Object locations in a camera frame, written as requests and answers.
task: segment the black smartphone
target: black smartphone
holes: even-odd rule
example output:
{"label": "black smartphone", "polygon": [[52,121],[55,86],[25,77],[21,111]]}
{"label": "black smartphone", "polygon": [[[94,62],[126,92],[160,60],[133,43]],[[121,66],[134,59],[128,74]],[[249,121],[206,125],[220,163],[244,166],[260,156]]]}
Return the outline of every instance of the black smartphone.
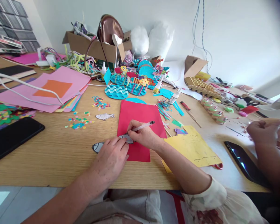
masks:
{"label": "black smartphone", "polygon": [[269,181],[241,146],[228,141],[224,143],[247,179],[266,188],[271,188]]}
{"label": "black smartphone", "polygon": [[0,159],[44,130],[44,125],[25,117],[0,130]]}

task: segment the floral sleeve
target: floral sleeve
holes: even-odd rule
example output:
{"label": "floral sleeve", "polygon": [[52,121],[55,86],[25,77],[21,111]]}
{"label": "floral sleeve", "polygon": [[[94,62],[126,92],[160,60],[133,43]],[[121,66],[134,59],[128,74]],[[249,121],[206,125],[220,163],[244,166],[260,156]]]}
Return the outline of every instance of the floral sleeve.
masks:
{"label": "floral sleeve", "polygon": [[211,186],[201,194],[183,194],[183,197],[189,206],[190,223],[268,224],[247,195],[225,188],[215,179],[212,179]]}

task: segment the hand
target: hand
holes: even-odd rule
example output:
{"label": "hand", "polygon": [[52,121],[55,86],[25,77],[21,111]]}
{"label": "hand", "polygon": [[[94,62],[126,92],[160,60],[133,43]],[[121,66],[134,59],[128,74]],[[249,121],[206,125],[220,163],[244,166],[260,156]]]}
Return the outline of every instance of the hand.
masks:
{"label": "hand", "polygon": [[280,122],[266,124],[265,121],[259,120],[252,122],[247,127],[247,132],[253,139],[255,144],[277,146],[277,131],[280,127]]}
{"label": "hand", "polygon": [[146,148],[150,148],[154,151],[158,150],[164,144],[164,140],[157,136],[156,133],[154,133],[149,126],[140,129],[136,132],[132,131],[132,129],[138,128],[143,124],[145,123],[141,123],[136,120],[131,120],[127,129],[128,134],[134,141],[140,143]]}
{"label": "hand", "polygon": [[94,180],[101,184],[103,190],[111,186],[116,181],[129,155],[127,139],[115,137],[105,141],[101,150],[97,154],[95,161],[89,168],[89,172],[94,176]]}

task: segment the white fan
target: white fan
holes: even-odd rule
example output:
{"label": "white fan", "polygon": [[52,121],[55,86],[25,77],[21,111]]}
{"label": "white fan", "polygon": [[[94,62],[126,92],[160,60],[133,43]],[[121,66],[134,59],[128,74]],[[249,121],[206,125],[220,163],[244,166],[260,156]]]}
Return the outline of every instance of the white fan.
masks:
{"label": "white fan", "polygon": [[258,106],[259,112],[271,118],[280,118],[280,98],[269,105]]}

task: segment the craft table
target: craft table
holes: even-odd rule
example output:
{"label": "craft table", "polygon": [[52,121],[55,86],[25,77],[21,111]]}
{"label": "craft table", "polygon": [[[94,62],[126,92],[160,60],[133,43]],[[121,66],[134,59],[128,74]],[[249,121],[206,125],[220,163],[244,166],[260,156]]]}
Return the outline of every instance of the craft table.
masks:
{"label": "craft table", "polygon": [[[12,65],[14,64],[0,58],[0,68]],[[37,75],[43,72],[39,68],[35,70],[38,73]],[[99,85],[100,83],[92,81],[92,84]],[[9,87],[15,85],[16,83],[13,82],[7,84]],[[45,130],[0,160],[0,185],[66,187],[89,167],[96,157],[96,153],[91,146],[107,138],[115,137],[117,134],[121,101],[108,98],[104,93],[104,89],[104,87],[89,86],[76,108],[77,115],[80,118],[83,117],[84,112],[89,111],[91,116],[85,116],[85,118],[95,121],[88,124],[86,129],[74,130],[64,127],[69,125],[69,118],[75,117],[73,112],[37,112],[34,119],[44,124]],[[103,102],[109,102],[111,107],[98,111],[97,107],[92,107],[94,103],[93,96],[102,97]],[[163,97],[152,96],[152,91],[148,90],[145,96],[139,98],[147,104],[154,104],[157,99],[161,100]],[[222,126],[211,118],[196,99],[180,94],[177,101],[179,105],[180,101],[184,101],[191,108],[192,115],[202,128],[192,120],[181,105],[180,107],[185,113],[184,116],[180,116],[173,107],[173,112],[169,113],[184,125],[193,125],[223,161],[224,167],[222,170],[217,170],[211,166],[203,167],[202,170],[212,175],[223,185],[234,190],[267,192],[266,188],[249,181],[242,174],[224,146],[224,141],[239,144],[256,161],[254,144],[247,137],[248,134],[242,133],[245,135],[243,137],[225,126],[241,133],[244,130],[241,128],[242,125],[246,126],[249,120],[257,120],[258,118],[250,115],[248,118],[227,121],[225,126]],[[95,118],[95,115],[103,113],[115,114],[115,118],[110,118],[106,121]],[[225,114],[228,118],[238,116],[227,112]],[[170,123],[168,131],[173,136],[175,135],[174,128],[178,127],[172,124],[171,121],[166,121],[166,123]],[[124,170],[111,188],[181,189],[174,175],[165,172],[161,158],[152,150],[150,155],[150,163],[127,161]]]}

